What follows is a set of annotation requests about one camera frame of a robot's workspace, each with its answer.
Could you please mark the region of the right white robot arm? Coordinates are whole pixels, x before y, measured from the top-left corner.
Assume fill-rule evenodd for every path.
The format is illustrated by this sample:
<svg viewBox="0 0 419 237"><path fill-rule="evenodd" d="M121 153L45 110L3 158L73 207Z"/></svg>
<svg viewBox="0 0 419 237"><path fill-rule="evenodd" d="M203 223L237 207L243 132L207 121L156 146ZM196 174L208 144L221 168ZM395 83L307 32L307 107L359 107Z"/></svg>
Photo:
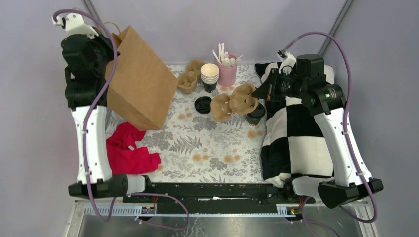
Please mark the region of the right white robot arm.
<svg viewBox="0 0 419 237"><path fill-rule="evenodd" d="M382 191L357 148L332 68L317 54L279 56L281 62L256 64L261 86L253 96L267 112L263 179L284 188L287 202L308 196L330 209Z"/></svg>

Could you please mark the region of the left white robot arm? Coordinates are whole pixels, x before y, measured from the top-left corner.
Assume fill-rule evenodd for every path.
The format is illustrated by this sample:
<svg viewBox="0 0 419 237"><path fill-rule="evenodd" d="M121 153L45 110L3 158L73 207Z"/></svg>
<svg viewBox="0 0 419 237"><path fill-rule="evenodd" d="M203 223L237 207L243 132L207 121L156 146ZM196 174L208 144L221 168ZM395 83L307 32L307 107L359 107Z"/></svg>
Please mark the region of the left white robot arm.
<svg viewBox="0 0 419 237"><path fill-rule="evenodd" d="M142 203L153 198L143 175L113 174L109 165L105 117L107 114L106 67L116 51L112 41L83 16L70 12L55 16L54 24L63 27L66 36L61 42L65 68L65 97L73 117L78 143L77 180L68 187L77 198L116 198L134 193Z"/></svg>

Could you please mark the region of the black paper coffee cup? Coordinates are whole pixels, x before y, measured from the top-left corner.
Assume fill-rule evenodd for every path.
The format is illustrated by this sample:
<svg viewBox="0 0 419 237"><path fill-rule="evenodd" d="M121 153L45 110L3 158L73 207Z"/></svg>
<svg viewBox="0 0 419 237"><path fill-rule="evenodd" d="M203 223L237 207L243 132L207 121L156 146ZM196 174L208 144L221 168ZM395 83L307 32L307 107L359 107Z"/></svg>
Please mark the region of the black paper coffee cup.
<svg viewBox="0 0 419 237"><path fill-rule="evenodd" d="M258 125L261 119L265 116L265 107L263 104L258 104L254 111L246 114L246 121L250 125Z"/></svg>

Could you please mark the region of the stack of black lids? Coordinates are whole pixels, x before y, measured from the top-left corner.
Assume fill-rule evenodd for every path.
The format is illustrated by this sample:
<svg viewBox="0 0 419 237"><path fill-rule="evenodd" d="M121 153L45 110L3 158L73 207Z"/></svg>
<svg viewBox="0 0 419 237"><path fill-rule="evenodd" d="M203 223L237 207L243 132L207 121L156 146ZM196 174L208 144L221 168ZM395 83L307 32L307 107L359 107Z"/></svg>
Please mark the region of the stack of black lids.
<svg viewBox="0 0 419 237"><path fill-rule="evenodd" d="M198 113L200 114L208 114L211 111L211 104L212 99L208 96L199 97L195 102L194 106Z"/></svg>

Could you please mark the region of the black cup lid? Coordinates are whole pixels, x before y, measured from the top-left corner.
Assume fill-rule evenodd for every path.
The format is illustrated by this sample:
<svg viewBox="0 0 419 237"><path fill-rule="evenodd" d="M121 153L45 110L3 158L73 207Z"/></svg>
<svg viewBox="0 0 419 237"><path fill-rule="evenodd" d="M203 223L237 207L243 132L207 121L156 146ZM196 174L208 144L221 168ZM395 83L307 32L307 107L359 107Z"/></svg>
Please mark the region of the black cup lid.
<svg viewBox="0 0 419 237"><path fill-rule="evenodd" d="M259 103L254 111L246 114L246 117L258 119L258 118L262 118L265 115L265 113L266 111L265 111L264 105Z"/></svg>

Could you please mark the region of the brown paper bag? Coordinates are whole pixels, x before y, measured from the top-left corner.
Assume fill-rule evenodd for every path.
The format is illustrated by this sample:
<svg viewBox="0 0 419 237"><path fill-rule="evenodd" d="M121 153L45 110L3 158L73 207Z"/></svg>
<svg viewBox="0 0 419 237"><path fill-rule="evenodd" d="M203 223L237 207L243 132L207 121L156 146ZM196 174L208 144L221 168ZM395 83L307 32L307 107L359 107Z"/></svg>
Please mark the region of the brown paper bag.
<svg viewBox="0 0 419 237"><path fill-rule="evenodd" d="M108 108L139 130L162 129L176 77L132 26L113 38L120 55L108 88Z"/></svg>

